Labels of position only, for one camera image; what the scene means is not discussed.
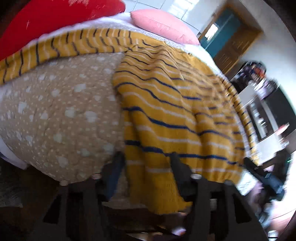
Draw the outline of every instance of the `knitted blanket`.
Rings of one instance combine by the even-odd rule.
[[[178,194],[170,170],[172,152],[208,180],[237,183],[245,149],[235,115],[253,154],[255,144],[235,88],[196,57],[165,42],[120,29],[68,32],[2,60],[0,80],[3,84],[53,58],[118,52],[125,57],[113,86],[122,97],[131,201],[155,213],[190,205]]]

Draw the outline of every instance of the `black object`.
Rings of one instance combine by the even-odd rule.
[[[159,228],[160,241],[206,241],[215,234],[216,241],[265,241],[267,236],[248,204],[230,181],[216,183],[193,174],[176,153],[170,157],[171,168],[181,196],[193,202],[186,217],[186,233],[176,236]],[[47,213],[37,223],[30,241],[138,241],[108,222],[102,202],[110,200],[124,167],[124,155],[116,153],[104,166],[101,179],[88,179],[60,187]],[[210,199],[217,199],[211,212]]]
[[[187,216],[186,233],[180,240],[206,241],[210,233],[215,234],[216,241],[268,240],[250,206],[231,181],[216,183],[192,174],[176,153],[171,155],[170,161],[180,195],[186,202],[193,202]],[[211,213],[210,199],[217,200],[215,213]]]
[[[117,152],[113,162],[104,166],[101,179],[91,179],[60,187],[47,213],[39,220],[30,241],[138,241],[108,222],[102,202],[116,190],[125,165],[124,155]]]
[[[258,204],[259,209],[256,215],[263,228],[267,229],[270,225],[270,214],[273,210],[273,200],[281,201],[285,195],[283,189],[287,179],[287,172],[290,166],[291,154],[286,149],[278,151],[276,156],[262,166],[257,166],[249,158],[244,159],[245,168],[257,178],[263,186],[259,193]],[[273,171],[265,171],[264,169],[274,165]]]
[[[289,122],[288,129],[285,130],[281,136],[285,138],[290,135],[296,129],[296,115],[289,98],[281,87],[278,87],[273,93],[271,93],[265,99],[265,103],[268,105],[278,126],[285,125]],[[292,153],[296,150],[296,143],[292,140],[289,141],[294,146],[294,149],[290,151],[290,153]]]
[[[266,67],[263,63],[254,61],[244,62],[238,73],[230,82],[239,94],[247,87],[250,81],[256,82],[255,78],[259,78],[258,72],[262,74],[266,73]]]

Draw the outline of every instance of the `navy blue stripe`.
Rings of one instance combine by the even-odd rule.
[[[223,122],[223,121],[219,121],[219,122],[215,122],[216,125],[229,125],[229,123],[227,122]]]
[[[59,54],[58,49],[57,49],[56,47],[54,47],[54,37],[52,38],[52,41],[51,41],[51,43],[50,43],[50,46],[51,46],[51,48],[52,48],[54,51],[56,51],[56,53],[57,53],[57,58],[60,57],[60,54]]]
[[[81,29],[81,32],[80,32],[80,39],[82,39],[82,34],[83,34],[83,29]]]
[[[165,153],[162,149],[157,148],[157,147],[152,147],[152,146],[142,146],[139,141],[133,141],[133,140],[125,140],[124,141],[126,145],[129,146],[137,146],[141,148],[144,152],[153,152],[153,153],[159,153],[163,154],[164,156],[168,157],[171,155],[171,153]],[[189,154],[189,153],[178,153],[180,158],[199,158],[199,159],[218,159],[218,160],[223,160],[227,161],[228,164],[235,165],[237,162],[231,162],[229,161],[226,157],[223,156],[217,156],[217,155],[207,155],[207,156],[201,156],[198,154]]]
[[[129,48],[129,47],[127,47],[127,46],[125,46],[125,48],[127,48],[128,50],[127,51],[132,51],[133,52],[133,50],[131,49],[131,48]]]
[[[123,63],[127,63],[128,65],[130,65],[130,66],[134,66],[134,67],[136,67],[136,68],[138,68],[137,66],[135,66],[135,65],[131,65],[131,64],[129,64],[128,62],[123,62]],[[165,72],[165,70],[163,69],[163,68],[161,68],[161,67],[159,67],[159,66],[155,66],[155,67],[153,67],[152,69],[154,69],[154,68],[159,68],[159,69],[161,69],[171,80],[181,80],[181,81],[183,81],[183,80],[185,80],[185,81],[188,81],[188,82],[190,82],[190,83],[192,83],[192,84],[194,84],[194,85],[196,85],[196,86],[198,86],[198,87],[200,87],[200,88],[203,88],[203,89],[211,89],[211,88],[207,88],[207,87],[202,87],[202,86],[200,86],[200,85],[198,85],[197,83],[195,83],[194,81],[192,81],[192,80],[188,80],[188,79],[181,79],[181,78],[172,78],[171,76],[169,76],[169,74],[167,73],[167,72]],[[140,68],[138,68],[139,70],[142,70],[142,71],[150,71],[150,70],[152,70],[152,69],[140,69]]]
[[[68,39],[69,39],[69,32],[67,32],[67,36],[66,36],[66,44],[68,43]]]
[[[235,149],[237,149],[237,150],[245,150],[244,147],[236,147]]]
[[[98,49],[97,47],[94,47],[94,46],[91,45],[91,43],[89,42],[89,39],[88,39],[88,38],[86,38],[86,43],[87,43],[87,45],[88,45],[89,47],[95,49],[95,50],[96,50],[96,53],[99,52],[99,49]]]
[[[151,46],[151,47],[153,47],[153,48],[163,47],[162,45],[152,46],[152,45],[146,44],[145,41],[144,41],[143,39],[142,39],[142,42],[143,42],[143,44],[145,44],[146,46]]]
[[[110,31],[110,28],[107,29],[107,32],[106,32],[106,37],[108,37],[108,33]]]
[[[166,54],[161,53],[161,52],[163,52],[163,51],[167,52],[167,53],[169,54],[169,56],[167,56]],[[133,50],[132,50],[132,52],[143,53],[143,54],[146,54],[146,55],[147,55],[148,57],[150,57],[151,59],[157,59],[157,58],[152,58],[149,54],[144,53],[144,52],[142,52],[142,51],[133,51]],[[161,50],[161,51],[159,51],[159,52],[157,52],[157,53],[150,53],[150,54],[158,54],[158,55],[163,55],[163,56],[165,56],[165,57],[167,57],[167,58],[173,58],[167,50]]]
[[[131,82],[123,82],[123,83],[120,83],[120,84],[118,84],[117,86],[115,86],[114,89],[118,89],[118,88],[119,88],[120,86],[122,86],[122,85],[133,85],[133,86],[135,86],[135,87],[137,87],[137,88],[139,88],[139,89],[141,89],[141,90],[144,90],[144,91],[149,92],[149,93],[151,94],[151,96],[152,96],[154,99],[157,99],[159,102],[169,104],[169,105],[171,105],[171,106],[174,106],[174,107],[177,107],[177,108],[183,109],[183,110],[185,110],[185,111],[187,111],[187,112],[193,114],[190,110],[187,110],[187,109],[184,108],[183,106],[181,106],[181,105],[176,105],[176,104],[173,104],[173,103],[170,103],[170,102],[168,102],[168,101],[166,101],[166,100],[161,100],[161,99],[159,99],[157,96],[155,96],[154,93],[153,93],[151,90],[149,90],[149,89],[145,89],[145,88],[141,88],[140,86],[137,86],[136,84],[131,83]]]
[[[146,64],[146,65],[149,65],[148,63],[146,63],[146,62],[144,62],[144,61],[142,61],[142,60],[139,60],[139,59],[137,59],[137,58],[135,58],[135,57],[133,57],[133,56],[130,56],[130,55],[126,55],[126,56],[131,57],[131,58],[137,60],[138,62],[141,62],[141,63],[144,63],[144,64]]]
[[[213,117],[211,115],[209,115],[207,113],[204,113],[204,112],[197,112],[197,113],[194,114],[194,116],[197,116],[197,115],[205,115],[205,116],[213,119]]]
[[[171,86],[171,85],[169,85],[169,84],[166,84],[166,83],[160,81],[158,78],[151,77],[151,78],[148,78],[148,79],[142,79],[141,77],[139,77],[139,76],[136,75],[135,73],[133,73],[133,72],[131,72],[131,71],[128,71],[128,70],[119,70],[119,71],[116,71],[116,73],[122,73],[122,72],[127,72],[127,73],[130,73],[130,74],[133,74],[133,75],[137,76],[139,79],[141,79],[142,81],[156,80],[156,81],[159,82],[160,84],[162,84],[162,85],[164,85],[164,86],[167,86],[167,87],[169,87],[169,88],[171,88],[171,89],[177,91],[177,92],[181,95],[180,91],[177,90],[175,87],[173,87],[173,86]]]
[[[6,76],[6,74],[7,74],[7,68],[5,68],[5,70],[4,70],[4,75],[3,75],[3,79],[2,79],[3,84],[5,84],[5,76]]]
[[[108,46],[108,45],[105,43],[103,37],[100,37],[100,40],[101,40],[101,42],[103,43],[103,45]]]
[[[133,44],[133,41],[132,41],[132,39],[131,39],[131,31],[130,31],[130,30],[128,31],[128,37],[129,37],[130,42],[131,42],[131,45],[132,45],[132,44]]]
[[[21,65],[20,65],[20,70],[19,70],[19,76],[22,75],[22,66],[24,65],[24,56],[22,54],[22,49],[20,50],[20,58],[21,58]]]
[[[217,131],[214,131],[214,130],[205,130],[205,131],[202,131],[202,132],[195,132],[193,131],[192,129],[190,129],[189,127],[187,126],[182,126],[182,125],[171,125],[171,124],[167,124],[163,121],[160,121],[160,120],[156,120],[156,119],[153,119],[151,117],[149,117],[139,106],[133,106],[133,107],[125,107],[123,108],[123,110],[126,110],[126,111],[140,111],[142,112],[144,115],[146,115],[146,117],[150,120],[150,122],[156,124],[156,125],[160,125],[160,126],[164,126],[164,127],[167,127],[167,128],[172,128],[172,129],[184,129],[184,130],[188,130],[189,132],[191,133],[194,133],[198,136],[202,136],[204,134],[207,134],[207,133],[213,133],[213,134],[216,134],[216,135],[219,135],[219,136],[222,136],[230,141],[233,141],[230,137],[228,137],[227,135],[223,134],[223,133],[219,133]]]
[[[36,43],[36,64],[39,65],[38,42]]]
[[[230,87],[232,87],[233,85],[230,85],[228,88],[227,88],[227,90],[229,90],[230,89]]]
[[[112,48],[112,53],[115,53],[115,48],[114,48],[114,46],[110,45],[110,47]]]
[[[152,53],[152,52],[149,52],[149,53],[150,53],[150,54],[160,54],[160,55],[164,55],[164,56],[166,56],[166,57],[171,57],[171,58],[173,58],[173,56],[171,55],[171,53],[168,52],[168,51],[165,50],[165,49],[162,49],[162,50],[160,50],[160,51],[157,52],[157,53]]]
[[[137,59],[137,58],[135,58],[135,57],[133,57],[133,56],[130,56],[130,55],[126,55],[126,56],[132,57],[132,58],[134,58],[135,60],[137,60],[138,62],[144,63],[144,64],[146,64],[146,65],[150,65],[150,64],[148,64],[148,63],[146,63],[146,62],[143,62],[143,61],[141,61],[141,60],[139,60],[139,59]],[[162,60],[162,59],[157,59],[157,60],[160,60],[160,61],[164,62],[165,65],[167,65],[167,66],[170,66],[170,67],[172,67],[172,68],[174,68],[174,69],[178,69],[177,67],[175,67],[175,66],[173,66],[173,65],[167,64],[167,63],[166,63],[164,60]]]
[[[117,44],[119,45],[119,46],[121,46],[121,44],[120,44],[120,42],[119,42],[119,39],[117,38],[117,37],[115,37],[115,39],[116,39],[116,41],[117,41]]]
[[[77,50],[77,48],[76,48],[76,45],[75,45],[75,43],[74,43],[74,42],[72,42],[71,44],[72,44],[72,46],[73,46],[73,48],[74,48],[74,50],[75,50],[76,54],[77,54],[77,55],[80,55],[79,51],[78,51],[78,50]]]
[[[166,84],[166,83],[160,81],[160,80],[159,80],[158,78],[156,78],[156,77],[150,77],[150,78],[148,78],[148,79],[142,79],[141,77],[139,77],[139,76],[136,75],[135,73],[133,73],[133,72],[131,72],[131,71],[128,71],[128,70],[118,70],[118,71],[116,71],[116,73],[122,73],[122,72],[127,72],[127,73],[130,73],[130,74],[133,74],[133,75],[135,75],[136,77],[138,77],[139,79],[141,79],[142,81],[156,80],[156,81],[159,82],[160,84],[162,84],[162,85],[164,85],[164,86],[167,86],[167,87],[169,87],[169,88],[171,88],[171,89],[177,91],[177,92],[178,92],[178,93],[179,93],[184,99],[201,100],[201,98],[198,98],[198,97],[183,96],[183,95],[181,94],[181,92],[180,92],[178,89],[176,89],[175,87],[173,87],[173,86],[171,86],[171,85],[169,85],[169,84]]]
[[[6,65],[7,68],[9,67],[9,64],[7,62],[7,58],[5,58],[5,65]]]
[[[247,124],[245,124],[244,126],[246,127],[248,124],[251,124],[252,122],[251,121],[249,121]]]

